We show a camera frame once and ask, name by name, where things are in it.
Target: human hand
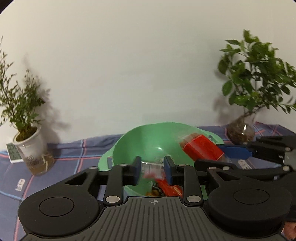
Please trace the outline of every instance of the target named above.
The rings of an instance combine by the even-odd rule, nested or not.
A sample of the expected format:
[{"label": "human hand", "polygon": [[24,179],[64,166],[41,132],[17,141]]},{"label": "human hand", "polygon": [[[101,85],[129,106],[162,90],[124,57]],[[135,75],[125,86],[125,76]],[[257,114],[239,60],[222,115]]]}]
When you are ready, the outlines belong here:
[{"label": "human hand", "polygon": [[289,240],[295,239],[296,238],[296,223],[285,222],[284,235]]}]

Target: digital clock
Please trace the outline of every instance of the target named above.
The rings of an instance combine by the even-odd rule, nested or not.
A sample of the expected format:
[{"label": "digital clock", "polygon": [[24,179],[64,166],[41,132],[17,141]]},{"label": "digital clock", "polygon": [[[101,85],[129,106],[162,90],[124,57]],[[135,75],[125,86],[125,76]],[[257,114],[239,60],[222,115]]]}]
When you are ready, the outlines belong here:
[{"label": "digital clock", "polygon": [[7,152],[8,152],[8,156],[9,156],[9,159],[10,159],[10,162],[11,163],[16,163],[16,162],[21,162],[23,161],[22,160],[22,157],[20,156],[16,146],[13,144],[13,143],[7,143],[6,144],[6,149],[7,149]]}]

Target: plant pot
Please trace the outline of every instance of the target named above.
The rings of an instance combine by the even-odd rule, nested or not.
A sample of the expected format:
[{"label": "plant pot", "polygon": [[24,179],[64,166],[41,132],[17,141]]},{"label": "plant pot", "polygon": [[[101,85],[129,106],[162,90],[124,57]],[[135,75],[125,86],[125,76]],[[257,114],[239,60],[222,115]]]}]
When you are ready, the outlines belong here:
[{"label": "plant pot", "polygon": [[13,138],[13,144],[33,175],[46,173],[55,162],[47,150],[47,143],[40,130],[41,126],[38,126],[36,132],[24,141],[16,141],[19,133]]},{"label": "plant pot", "polygon": [[255,114],[245,113],[227,126],[227,136],[233,144],[242,145],[254,139],[254,119]]}]

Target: black robotic gripper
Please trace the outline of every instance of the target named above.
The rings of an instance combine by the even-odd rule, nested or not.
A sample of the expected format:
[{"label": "black robotic gripper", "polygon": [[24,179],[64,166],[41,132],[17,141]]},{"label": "black robotic gripper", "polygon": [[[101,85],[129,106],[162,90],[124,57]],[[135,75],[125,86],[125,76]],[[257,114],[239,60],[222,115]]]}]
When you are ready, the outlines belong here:
[{"label": "black robotic gripper", "polygon": [[[257,143],[263,148],[261,140]],[[22,240],[283,241],[284,222],[296,221],[296,172],[281,164],[242,170],[230,163],[197,160],[193,167],[175,165],[167,156],[166,179],[183,187],[183,197],[126,200],[123,187],[138,183],[140,157],[110,171],[90,167],[21,203],[18,215],[27,233]],[[96,199],[100,185],[106,185],[103,201]],[[207,200],[200,185],[206,187]]]}]

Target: white wall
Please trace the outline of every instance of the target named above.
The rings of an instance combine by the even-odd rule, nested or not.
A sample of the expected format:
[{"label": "white wall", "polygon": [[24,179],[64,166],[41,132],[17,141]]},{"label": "white wall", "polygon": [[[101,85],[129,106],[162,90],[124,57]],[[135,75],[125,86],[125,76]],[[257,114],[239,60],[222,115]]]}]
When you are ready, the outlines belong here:
[{"label": "white wall", "polygon": [[[250,29],[296,65],[295,11],[292,0],[15,0],[0,34],[18,79],[30,68],[50,89],[48,141],[68,142],[160,121],[226,124],[239,111],[221,97],[224,40]],[[295,130],[295,115],[279,116]],[[0,149],[14,134],[0,128]]]}]

